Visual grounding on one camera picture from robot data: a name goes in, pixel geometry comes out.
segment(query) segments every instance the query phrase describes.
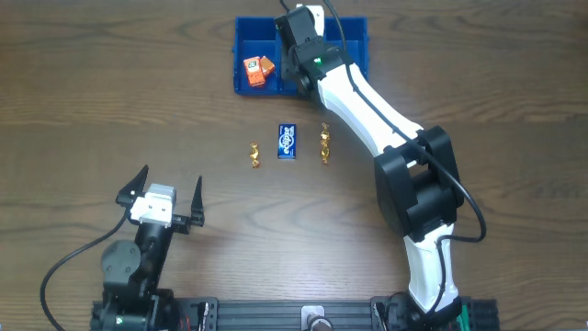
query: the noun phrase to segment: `wood surface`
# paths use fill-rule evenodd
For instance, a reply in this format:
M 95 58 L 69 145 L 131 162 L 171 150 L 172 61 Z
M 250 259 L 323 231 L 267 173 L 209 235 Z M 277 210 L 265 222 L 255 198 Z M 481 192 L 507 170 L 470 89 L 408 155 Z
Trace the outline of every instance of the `wood surface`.
M 496 298 L 503 330 L 586 327 L 588 3 L 334 4 L 368 17 L 371 84 L 408 118 L 448 131 L 485 212 L 483 243 L 452 244 L 460 293 Z M 3 330 L 51 329 L 43 276 L 114 226 L 116 193 L 145 164 L 148 183 L 177 187 L 181 212 L 204 177 L 205 227 L 175 236 L 160 284 L 178 296 L 407 288 L 403 242 L 380 215 L 372 157 L 353 132 L 303 100 L 234 94 L 234 18 L 281 13 L 277 0 L 0 1 Z M 280 122 L 299 125 L 294 162 L 276 159 Z M 456 229 L 479 231 L 467 206 Z M 102 250 L 135 231 L 125 224 L 55 273 L 49 305 L 66 329 L 88 328 Z

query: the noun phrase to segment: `white plastic part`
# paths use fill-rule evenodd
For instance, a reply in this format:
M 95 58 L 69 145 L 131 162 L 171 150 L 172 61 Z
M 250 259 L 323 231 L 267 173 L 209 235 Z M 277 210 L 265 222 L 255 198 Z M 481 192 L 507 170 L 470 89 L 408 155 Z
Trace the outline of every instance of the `white plastic part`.
M 175 205 L 175 188 L 151 184 L 145 197 L 138 197 L 130 208 L 130 218 L 141 223 L 172 225 Z
M 417 132 L 423 127 L 407 120 L 374 91 L 359 71 L 357 64 L 351 64 L 349 69 L 361 93 L 398 129 L 410 138 L 416 138 Z M 374 157 L 384 153 L 386 146 L 396 148 L 406 143 L 400 135 L 392 132 L 378 114 L 353 91 L 344 64 L 329 71 L 326 77 L 318 82 L 318 90 L 324 106 L 353 129 Z
M 296 8 L 304 6 L 303 4 L 297 4 Z M 314 16 L 314 29 L 316 30 L 316 34 L 322 36 L 324 34 L 324 8 L 319 5 L 312 5 L 306 6 L 312 12 Z
M 404 237 L 408 265 L 411 269 L 411 282 L 408 285 L 409 293 L 424 313 L 431 310 L 441 290 L 441 261 L 439 260 L 435 242 L 439 236 L 452 233 L 453 224 L 438 227 L 426 234 L 424 240 L 420 243 L 415 243 L 408 235 Z M 458 288 L 453 283 L 449 242 L 449 240 L 444 240 L 441 244 L 443 259 L 445 260 L 446 281 L 445 292 L 435 308 L 436 312 L 452 303 L 459 295 Z

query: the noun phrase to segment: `blue bin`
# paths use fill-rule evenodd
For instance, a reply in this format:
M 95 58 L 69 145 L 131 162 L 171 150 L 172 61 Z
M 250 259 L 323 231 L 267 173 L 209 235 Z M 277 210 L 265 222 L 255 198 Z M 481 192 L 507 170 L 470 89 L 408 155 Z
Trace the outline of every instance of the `blue bin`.
M 341 17 L 347 39 L 347 51 L 368 80 L 368 20 L 365 17 Z M 334 18 L 324 21 L 324 39 L 328 43 L 342 46 L 339 28 Z M 243 96 L 296 96 L 298 88 L 293 81 L 284 81 L 280 75 L 282 40 L 273 17 L 237 17 L 235 19 L 235 44 L 232 81 L 235 93 Z M 263 88 L 250 87 L 243 60 L 254 56 L 266 56 L 276 66 Z

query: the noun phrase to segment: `tic tac box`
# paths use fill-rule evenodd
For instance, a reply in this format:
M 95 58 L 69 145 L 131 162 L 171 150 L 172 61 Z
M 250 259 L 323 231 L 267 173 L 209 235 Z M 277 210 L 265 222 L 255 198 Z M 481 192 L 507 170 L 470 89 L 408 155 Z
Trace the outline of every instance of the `tic tac box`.
M 280 124 L 277 134 L 277 158 L 296 158 L 296 124 Z

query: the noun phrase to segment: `white logo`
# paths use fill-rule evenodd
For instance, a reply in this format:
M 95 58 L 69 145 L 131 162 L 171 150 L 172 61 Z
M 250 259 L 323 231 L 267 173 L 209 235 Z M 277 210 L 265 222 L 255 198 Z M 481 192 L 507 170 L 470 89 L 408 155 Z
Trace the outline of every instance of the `white logo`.
M 294 127 L 284 128 L 284 133 L 279 136 L 279 146 L 284 149 L 284 153 L 290 153 L 290 147 L 294 144 Z

